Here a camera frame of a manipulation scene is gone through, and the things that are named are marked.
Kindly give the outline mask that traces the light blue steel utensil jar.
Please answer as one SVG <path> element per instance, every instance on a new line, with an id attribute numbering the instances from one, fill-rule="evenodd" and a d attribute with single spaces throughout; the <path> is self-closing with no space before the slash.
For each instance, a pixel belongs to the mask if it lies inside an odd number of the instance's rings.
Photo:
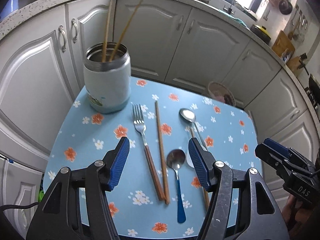
<path id="1" fill-rule="evenodd" d="M 102 61 L 103 44 L 89 47 L 84 55 L 84 83 L 91 106 L 102 114 L 123 109 L 131 94 L 131 58 L 128 49 L 120 44 L 109 61 L 116 43 L 106 48 L 106 61 Z"/>

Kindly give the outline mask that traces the woven basket on floor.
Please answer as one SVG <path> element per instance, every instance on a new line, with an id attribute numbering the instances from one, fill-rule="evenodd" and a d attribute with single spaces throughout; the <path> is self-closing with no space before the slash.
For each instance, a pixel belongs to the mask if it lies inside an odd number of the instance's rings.
<path id="1" fill-rule="evenodd" d="M 233 94 L 221 83 L 211 81 L 208 83 L 206 91 L 212 99 L 223 102 L 230 106 L 236 106 Z"/>

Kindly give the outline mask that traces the brown wooden chopstick long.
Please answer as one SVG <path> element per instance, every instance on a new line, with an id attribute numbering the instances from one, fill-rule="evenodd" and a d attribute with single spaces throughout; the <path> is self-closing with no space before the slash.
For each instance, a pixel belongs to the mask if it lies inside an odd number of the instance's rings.
<path id="1" fill-rule="evenodd" d="M 170 194 L 169 194 L 169 185 L 168 185 L 168 179 L 167 179 L 167 165 L 166 165 L 165 156 L 164 156 L 164 147 L 163 147 L 161 120 L 160 120 L 160 114 L 159 114 L 158 101 L 155 101 L 155 110 L 156 110 L 158 144 L 159 144 L 159 152 L 160 152 L 160 159 L 161 159 L 161 169 L 162 169 L 165 203 L 167 205 L 169 205 L 170 204 Z"/>

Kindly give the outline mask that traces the bamboo chopstick in jar left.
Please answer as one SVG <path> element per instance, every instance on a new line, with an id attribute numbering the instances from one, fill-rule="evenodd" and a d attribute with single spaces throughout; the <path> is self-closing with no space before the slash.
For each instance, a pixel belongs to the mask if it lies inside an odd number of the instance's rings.
<path id="1" fill-rule="evenodd" d="M 106 24 L 105 24 L 105 31 L 104 31 L 104 40 L 103 40 L 102 58 L 101 58 L 102 63 L 106 62 L 106 51 L 107 51 L 108 32 L 109 32 L 112 4 L 113 4 L 113 0 L 110 0 Z"/>

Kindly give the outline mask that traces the blue floral table mat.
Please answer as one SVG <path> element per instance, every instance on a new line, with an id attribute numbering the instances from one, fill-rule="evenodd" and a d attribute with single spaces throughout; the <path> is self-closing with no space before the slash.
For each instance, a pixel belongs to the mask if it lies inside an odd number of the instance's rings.
<path id="1" fill-rule="evenodd" d="M 246 112 L 186 90 L 132 78 L 129 102 L 117 113 L 97 113 L 89 104 L 87 91 L 83 89 L 79 93 L 57 135 L 43 186 L 48 188 L 62 167 L 77 170 L 102 159 L 125 136 L 130 142 L 130 152 L 119 184 L 107 193 L 118 233 L 146 239 L 194 238 L 206 213 L 195 170 L 183 164 L 178 171 L 186 215 L 186 221 L 179 224 L 175 172 L 167 169 L 170 194 L 167 205 L 157 197 L 143 140 L 133 124 L 132 105 L 139 104 L 157 175 L 162 177 L 155 101 L 158 101 L 165 155 L 174 149 L 188 150 L 188 124 L 179 115 L 180 109 L 187 108 L 195 113 L 200 134 L 216 160 L 243 171 L 252 167 L 262 169 L 254 153 L 257 145 L 254 125 Z"/>

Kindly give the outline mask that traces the bamboo chopstick in jar right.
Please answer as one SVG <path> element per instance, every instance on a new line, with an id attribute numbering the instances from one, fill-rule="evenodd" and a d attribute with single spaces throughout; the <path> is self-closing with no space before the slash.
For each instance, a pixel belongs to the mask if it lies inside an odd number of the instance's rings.
<path id="1" fill-rule="evenodd" d="M 125 36 L 128 28 L 129 28 L 129 26 L 130 26 L 130 24 L 131 24 L 131 22 L 132 22 L 135 14 L 136 14 L 136 12 L 137 12 L 137 10 L 138 10 L 139 7 L 141 6 L 142 2 L 143 2 L 143 0 L 140 0 L 139 3 L 136 5 L 136 7 L 135 7 L 135 9 L 134 9 L 134 11 L 133 11 L 133 13 L 132 13 L 132 15 L 130 16 L 127 24 L 125 25 L 125 28 L 123 29 L 123 31 L 122 31 L 122 33 L 121 33 L 121 35 L 120 35 L 120 38 L 119 38 L 118 42 L 116 43 L 116 45 L 115 45 L 115 47 L 114 47 L 114 49 L 113 49 L 113 51 L 112 51 L 112 53 L 111 53 L 111 56 L 110 56 L 110 58 L 109 58 L 109 62 L 112 62 L 112 61 L 113 61 L 114 56 L 116 55 L 117 50 L 118 50 L 121 42 L 123 41 L 123 38 L 124 38 L 124 36 Z"/>

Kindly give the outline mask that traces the fork with brown handle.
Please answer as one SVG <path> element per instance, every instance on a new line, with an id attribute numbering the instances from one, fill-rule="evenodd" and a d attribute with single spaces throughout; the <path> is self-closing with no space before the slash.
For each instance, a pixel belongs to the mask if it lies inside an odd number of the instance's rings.
<path id="1" fill-rule="evenodd" d="M 141 105 L 133 104 L 132 105 L 132 116 L 133 116 L 133 124 L 138 133 L 140 133 L 142 140 L 143 140 L 143 146 L 144 146 L 144 152 L 147 159 L 148 167 L 151 173 L 151 178 L 157 193 L 157 197 L 159 200 L 165 200 L 165 194 L 163 191 L 163 188 L 161 186 L 161 183 L 159 181 L 159 177 L 157 175 L 157 171 L 155 169 L 155 165 L 153 162 L 153 158 L 150 152 L 149 145 L 146 140 L 145 132 L 146 132 L 146 125 L 144 121 L 143 112 L 141 109 Z"/>

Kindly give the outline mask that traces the steel spoon with blue handle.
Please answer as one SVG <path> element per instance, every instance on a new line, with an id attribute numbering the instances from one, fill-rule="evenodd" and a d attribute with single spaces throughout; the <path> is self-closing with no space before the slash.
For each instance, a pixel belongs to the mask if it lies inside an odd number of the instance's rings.
<path id="1" fill-rule="evenodd" d="M 183 207 L 183 200 L 181 197 L 181 186 L 178 171 L 185 162 L 185 153 L 181 149 L 174 149 L 170 151 L 167 156 L 167 166 L 173 169 L 176 177 L 177 190 L 177 222 L 182 224 L 186 221 L 186 215 Z"/>

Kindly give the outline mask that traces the all steel spoon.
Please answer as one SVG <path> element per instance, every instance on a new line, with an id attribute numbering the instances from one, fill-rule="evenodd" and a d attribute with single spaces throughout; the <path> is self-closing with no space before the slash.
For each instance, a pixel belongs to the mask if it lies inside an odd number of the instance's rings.
<path id="1" fill-rule="evenodd" d="M 196 115 L 193 111 L 187 109 L 187 108 L 182 108 L 179 110 L 179 114 L 182 118 L 184 118 L 185 120 L 187 120 L 188 122 L 192 123 L 198 133 L 199 139 L 202 143 L 202 146 L 207 150 L 207 146 L 204 142 L 204 139 L 202 138 L 200 131 L 196 125 Z"/>

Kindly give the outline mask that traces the wooden cutting board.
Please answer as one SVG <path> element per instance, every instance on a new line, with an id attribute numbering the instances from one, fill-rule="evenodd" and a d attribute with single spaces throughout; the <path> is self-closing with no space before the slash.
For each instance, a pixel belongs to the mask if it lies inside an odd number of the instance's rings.
<path id="1" fill-rule="evenodd" d="M 292 56 L 296 49 L 288 36 L 281 30 L 272 46 L 272 50 L 277 56 L 282 57 L 285 54 Z"/>

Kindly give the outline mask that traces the black pan with yellow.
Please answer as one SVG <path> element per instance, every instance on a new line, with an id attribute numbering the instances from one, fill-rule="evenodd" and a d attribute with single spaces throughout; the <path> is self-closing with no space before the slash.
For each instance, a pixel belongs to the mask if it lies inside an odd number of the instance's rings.
<path id="1" fill-rule="evenodd" d="M 252 33 L 254 33 L 257 37 L 259 37 L 267 45 L 270 44 L 271 37 L 264 26 L 259 26 L 259 25 L 253 24 L 250 27 L 250 31 Z"/>

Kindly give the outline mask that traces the bamboo chopstick in jar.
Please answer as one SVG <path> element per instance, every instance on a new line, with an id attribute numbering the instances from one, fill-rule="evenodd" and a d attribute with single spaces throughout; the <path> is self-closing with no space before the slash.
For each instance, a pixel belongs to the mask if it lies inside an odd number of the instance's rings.
<path id="1" fill-rule="evenodd" d="M 105 31 L 104 31 L 104 40 L 103 40 L 102 58 L 101 58 L 102 63 L 106 62 L 106 51 L 107 51 L 108 32 L 109 32 L 112 4 L 113 4 L 113 0 L 110 0 L 106 24 L 105 24 Z"/>
<path id="2" fill-rule="evenodd" d="M 139 7 L 141 6 L 142 2 L 143 2 L 143 0 L 140 0 L 139 3 L 136 5 L 136 7 L 135 7 L 135 9 L 134 9 L 134 11 L 133 11 L 133 13 L 132 13 L 132 15 L 130 16 L 127 24 L 125 25 L 125 28 L 123 29 L 123 31 L 122 31 L 122 33 L 121 33 L 121 35 L 120 35 L 120 38 L 119 38 L 118 42 L 116 43 L 116 45 L 115 45 L 115 47 L 114 47 L 114 49 L 113 49 L 113 51 L 112 51 L 112 53 L 111 53 L 111 56 L 110 56 L 110 58 L 109 58 L 109 62 L 112 62 L 112 61 L 113 61 L 114 56 L 116 55 L 117 50 L 118 50 L 121 42 L 123 41 L 123 38 L 124 38 L 124 36 L 125 36 L 128 28 L 129 28 L 129 26 L 130 26 L 130 24 L 131 24 L 131 22 L 132 22 L 135 14 L 136 14 L 136 12 L 137 12 L 137 10 L 138 10 Z"/>

